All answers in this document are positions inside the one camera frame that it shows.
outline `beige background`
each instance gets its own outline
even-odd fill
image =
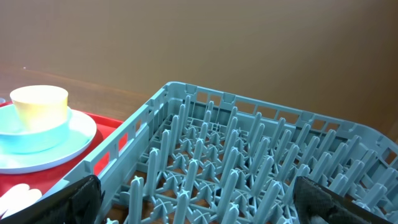
[[[168,81],[188,82],[365,123],[396,138],[397,6],[3,0],[0,63],[148,96]]]

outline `cup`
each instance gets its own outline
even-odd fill
[[[34,85],[10,93],[19,119],[29,132],[52,129],[68,117],[68,92],[57,86]]]

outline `plastic basket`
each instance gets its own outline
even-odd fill
[[[397,222],[397,153],[390,139],[362,124],[171,82],[48,195],[93,174],[109,154],[98,174],[106,194],[96,223],[115,204],[129,207],[128,224],[167,223],[171,214],[174,223],[298,223],[297,175]],[[138,171],[145,180],[133,176]],[[146,218],[143,201],[154,205]]]

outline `tray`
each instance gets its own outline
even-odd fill
[[[98,174],[106,194],[96,223],[112,207],[128,211],[120,220],[128,224],[298,223],[298,175],[396,222],[397,153],[362,124],[172,82],[51,192],[97,173],[109,155]],[[152,212],[141,215],[148,205]]]
[[[3,103],[0,106],[6,106],[11,103]],[[12,186],[16,184],[29,184],[32,189],[39,189],[43,194],[46,193],[51,187],[53,187],[62,177],[67,174],[73,167],[75,167],[85,156],[87,156],[97,145],[99,145],[104,138],[108,137],[122,121],[117,121],[103,116],[98,116],[91,113],[86,113],[91,116],[97,124],[97,132],[93,139],[93,142],[88,148],[82,152],[76,158],[66,162],[60,166],[43,170],[40,172],[34,172],[30,174],[17,174],[7,175],[0,174],[0,196],[6,193]],[[95,169],[97,174],[107,164],[106,158],[100,160],[96,165]]]

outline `light blue bowl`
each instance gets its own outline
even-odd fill
[[[0,149],[14,154],[40,152],[60,144],[69,135],[72,111],[67,120],[52,129],[28,132],[24,129],[14,105],[0,107]]]

